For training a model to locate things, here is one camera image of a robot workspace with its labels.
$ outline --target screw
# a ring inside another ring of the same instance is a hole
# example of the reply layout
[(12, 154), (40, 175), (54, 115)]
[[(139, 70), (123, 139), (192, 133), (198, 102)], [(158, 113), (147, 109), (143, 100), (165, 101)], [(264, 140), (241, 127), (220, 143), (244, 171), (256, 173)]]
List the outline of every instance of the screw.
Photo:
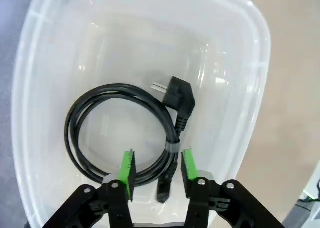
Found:
[(203, 186), (203, 185), (206, 184), (206, 181), (205, 181), (204, 179), (199, 179), (199, 180), (198, 180), (198, 184), (201, 185), (201, 186)]
[(234, 188), (235, 188), (235, 185), (232, 184), (232, 183), (228, 183), (228, 184), (226, 184), (226, 187), (227, 187), (228, 189), (234, 189)]
[(112, 187), (112, 188), (118, 188), (118, 187), (119, 187), (119, 184), (118, 184), (118, 183), (113, 183), (113, 184), (111, 185), (111, 187)]

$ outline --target clear plastic band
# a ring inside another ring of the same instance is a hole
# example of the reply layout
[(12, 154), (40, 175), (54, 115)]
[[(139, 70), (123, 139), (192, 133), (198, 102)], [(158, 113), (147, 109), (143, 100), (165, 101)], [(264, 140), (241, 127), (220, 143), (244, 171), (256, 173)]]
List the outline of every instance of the clear plastic band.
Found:
[(173, 144), (167, 141), (165, 144), (165, 150), (169, 153), (178, 153), (180, 151), (180, 142)]

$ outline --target green object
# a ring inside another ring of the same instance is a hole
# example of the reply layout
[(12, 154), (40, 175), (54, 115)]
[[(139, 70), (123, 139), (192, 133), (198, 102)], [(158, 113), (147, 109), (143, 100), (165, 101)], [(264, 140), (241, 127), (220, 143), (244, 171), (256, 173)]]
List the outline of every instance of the green object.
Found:
[(185, 149), (182, 153), (186, 167), (187, 177), (189, 180), (193, 181), (194, 179), (199, 177), (194, 156), (192, 155), (191, 149)]
[(132, 196), (130, 194), (129, 176), (130, 176), (130, 171), (131, 171), (133, 154), (134, 154), (134, 152), (132, 150), (124, 152), (124, 156), (123, 156), (123, 160), (122, 160), (122, 164), (121, 164), (121, 169), (118, 174), (118, 180), (125, 184), (126, 189), (128, 191), (128, 195), (130, 198)]

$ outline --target power cord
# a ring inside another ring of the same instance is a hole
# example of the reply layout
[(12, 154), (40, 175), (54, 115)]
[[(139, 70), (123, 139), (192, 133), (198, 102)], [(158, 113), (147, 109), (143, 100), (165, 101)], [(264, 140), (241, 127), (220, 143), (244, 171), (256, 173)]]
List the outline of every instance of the power cord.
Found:
[[(159, 91), (157, 85), (161, 86), (160, 91), (165, 93), (162, 103), (145, 90), (130, 84), (107, 84), (88, 91), (73, 104), (66, 117), (64, 142), (75, 167), (87, 178), (101, 184), (109, 173), (92, 164), (79, 147), (79, 134), (86, 117), (94, 108), (110, 99), (123, 99), (146, 108), (161, 122), (166, 133), (167, 146), (154, 164), (136, 174), (135, 186), (143, 186), (159, 178), (157, 200), (164, 203), (169, 198), (172, 178), (178, 165), (179, 150), (172, 150), (172, 147), (179, 146), (180, 134), (185, 130), (196, 102), (191, 85), (184, 80), (172, 77), (168, 88), (154, 83), (152, 88)], [(166, 107), (177, 111), (175, 125)], [(70, 146), (70, 139), (76, 157)]]

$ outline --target white tub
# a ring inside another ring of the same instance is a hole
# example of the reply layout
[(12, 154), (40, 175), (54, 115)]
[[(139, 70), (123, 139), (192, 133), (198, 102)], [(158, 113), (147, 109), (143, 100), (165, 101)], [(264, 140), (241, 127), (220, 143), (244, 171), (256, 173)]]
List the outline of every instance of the white tub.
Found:
[[(79, 185), (99, 187), (78, 172), (64, 144), (71, 105), (99, 85), (128, 83), (161, 99), (153, 82), (190, 82), (196, 107), (181, 148), (192, 148), (198, 169), (218, 183), (235, 178), (259, 113), (270, 49), (266, 21), (249, 0), (33, 0), (12, 98), (16, 176), (31, 227), (42, 227)], [(116, 172), (130, 149), (138, 170), (147, 167), (164, 140), (156, 118), (123, 100), (98, 106), (80, 134), (84, 154), (107, 172)], [(165, 205), (155, 200), (156, 185), (135, 189), (133, 222), (184, 221), (189, 201), (181, 171)], [(96, 227), (109, 227), (107, 215)]]

